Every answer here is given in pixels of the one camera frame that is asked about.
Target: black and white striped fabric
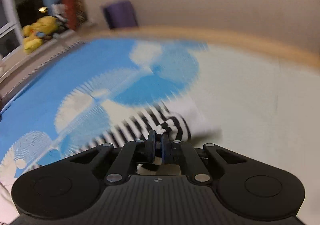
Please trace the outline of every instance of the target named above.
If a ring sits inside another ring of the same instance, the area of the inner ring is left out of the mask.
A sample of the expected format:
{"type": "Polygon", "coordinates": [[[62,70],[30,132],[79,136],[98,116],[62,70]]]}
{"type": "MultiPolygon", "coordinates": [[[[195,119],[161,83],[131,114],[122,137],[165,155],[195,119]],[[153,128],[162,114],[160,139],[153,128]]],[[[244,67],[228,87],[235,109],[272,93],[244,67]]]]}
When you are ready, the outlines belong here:
{"type": "MultiPolygon", "coordinates": [[[[187,141],[191,139],[191,133],[185,119],[177,113],[170,112],[164,103],[145,108],[141,112],[131,116],[129,119],[115,125],[110,130],[103,132],[90,143],[83,145],[73,151],[67,157],[78,154],[104,143],[113,144],[114,148],[132,140],[147,140],[150,130],[157,134],[168,133],[170,140],[187,141]]],[[[161,165],[160,144],[156,150],[156,159],[153,164],[140,164],[137,173],[141,175],[154,175],[161,165]]],[[[28,171],[40,167],[33,165],[28,171]]]]}

